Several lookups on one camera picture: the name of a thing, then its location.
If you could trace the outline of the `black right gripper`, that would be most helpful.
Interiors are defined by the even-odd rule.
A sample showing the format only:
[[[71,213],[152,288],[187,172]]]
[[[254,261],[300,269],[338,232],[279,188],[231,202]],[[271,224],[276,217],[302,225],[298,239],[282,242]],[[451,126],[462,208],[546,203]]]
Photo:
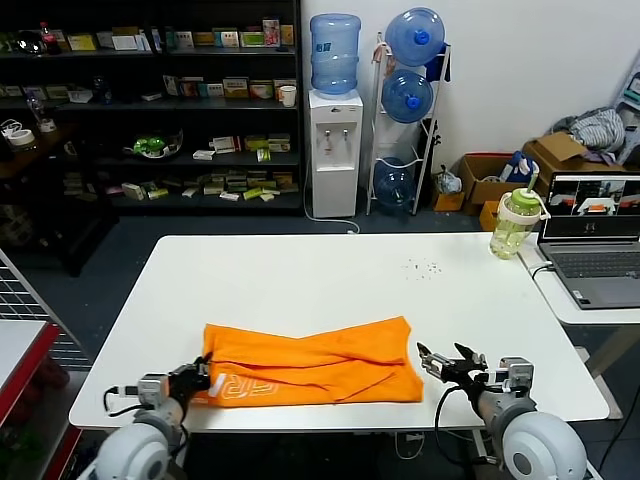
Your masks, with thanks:
[[[456,360],[456,367],[451,367],[451,361],[441,354],[433,353],[421,342],[416,343],[421,366],[425,372],[443,383],[455,383],[465,393],[481,393],[488,381],[488,365],[484,354],[477,353],[471,348],[455,342],[454,347],[462,356]]]

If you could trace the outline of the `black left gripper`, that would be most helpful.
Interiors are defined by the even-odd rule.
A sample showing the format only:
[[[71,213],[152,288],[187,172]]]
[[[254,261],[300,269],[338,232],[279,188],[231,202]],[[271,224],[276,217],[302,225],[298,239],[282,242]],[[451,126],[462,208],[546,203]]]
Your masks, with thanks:
[[[197,393],[208,390],[210,398],[216,398],[224,387],[225,374],[217,374],[210,380],[209,366],[212,354],[199,356],[193,364],[185,364],[169,374],[169,396],[177,401],[190,401]]]

